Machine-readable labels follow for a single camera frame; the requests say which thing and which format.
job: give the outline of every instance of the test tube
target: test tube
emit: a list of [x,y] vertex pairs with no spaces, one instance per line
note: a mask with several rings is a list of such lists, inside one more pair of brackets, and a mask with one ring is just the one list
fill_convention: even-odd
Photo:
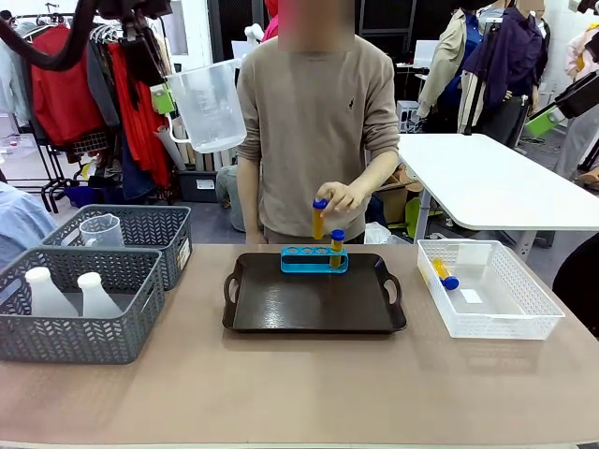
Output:
[[[334,253],[340,253],[343,251],[343,242],[345,241],[345,233],[341,229],[335,229],[331,236],[330,249]],[[331,268],[336,269],[341,266],[341,256],[332,255],[330,257],[329,265]]]
[[322,240],[325,237],[325,217],[322,216],[322,212],[328,205],[326,199],[314,200],[312,203],[312,232],[315,240]]
[[460,286],[460,281],[454,275],[452,275],[446,267],[446,264],[443,263],[441,259],[435,259],[432,261],[432,265],[434,269],[437,271],[439,275],[439,279],[441,279],[441,283],[443,287],[447,290],[455,290]]

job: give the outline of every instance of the tan tabletop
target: tan tabletop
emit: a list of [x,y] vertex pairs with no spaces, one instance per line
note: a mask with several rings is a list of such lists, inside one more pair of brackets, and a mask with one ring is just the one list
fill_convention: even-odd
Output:
[[453,340],[416,268],[415,247],[356,247],[350,253],[383,255],[400,279],[403,332],[237,335],[221,325],[223,282],[240,253],[256,251],[195,246],[129,366],[0,364],[0,441],[599,441],[599,344],[569,311],[545,342]]

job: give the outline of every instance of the white bottle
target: white bottle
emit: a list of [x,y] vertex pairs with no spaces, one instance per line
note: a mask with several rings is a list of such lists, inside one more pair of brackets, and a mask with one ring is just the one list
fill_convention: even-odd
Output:
[[77,309],[58,290],[45,267],[32,268],[25,273],[31,287],[31,314],[48,318],[79,316]]
[[86,273],[77,279],[83,291],[83,316],[85,318],[116,318],[123,311],[102,288],[102,278],[98,273]]

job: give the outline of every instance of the tray handle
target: tray handle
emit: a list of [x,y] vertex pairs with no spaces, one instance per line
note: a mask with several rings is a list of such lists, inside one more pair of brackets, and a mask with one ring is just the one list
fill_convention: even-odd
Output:
[[231,300],[230,289],[231,289],[231,283],[233,281],[237,281],[237,283],[240,283],[240,280],[238,279],[236,272],[229,274],[225,280],[225,301],[227,304],[228,303],[237,304],[237,301],[240,297],[240,289],[238,287],[237,290],[235,291],[235,301]]
[[393,276],[391,273],[389,273],[388,271],[383,273],[383,276],[381,278],[379,278],[379,281],[381,283],[381,290],[383,290],[383,295],[386,295],[388,299],[390,299],[389,297],[389,291],[385,288],[385,284],[388,281],[392,281],[393,285],[395,285],[395,290],[397,292],[397,297],[395,298],[395,302],[393,304],[391,304],[391,301],[389,301],[390,305],[401,305],[402,304],[402,286],[400,285],[400,281]]

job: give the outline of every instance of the blue cap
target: blue cap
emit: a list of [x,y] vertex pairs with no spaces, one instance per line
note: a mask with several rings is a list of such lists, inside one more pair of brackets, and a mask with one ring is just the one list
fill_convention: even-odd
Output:
[[331,234],[331,238],[335,241],[344,241],[345,240],[345,232],[341,229],[335,229]]
[[329,205],[329,201],[326,199],[321,199],[320,201],[314,200],[312,203],[312,207],[318,210],[324,210]]
[[448,278],[445,278],[445,280],[442,282],[443,287],[445,287],[447,290],[455,290],[456,288],[458,288],[460,286],[460,281],[458,281],[458,278],[456,278],[455,276],[449,276]]

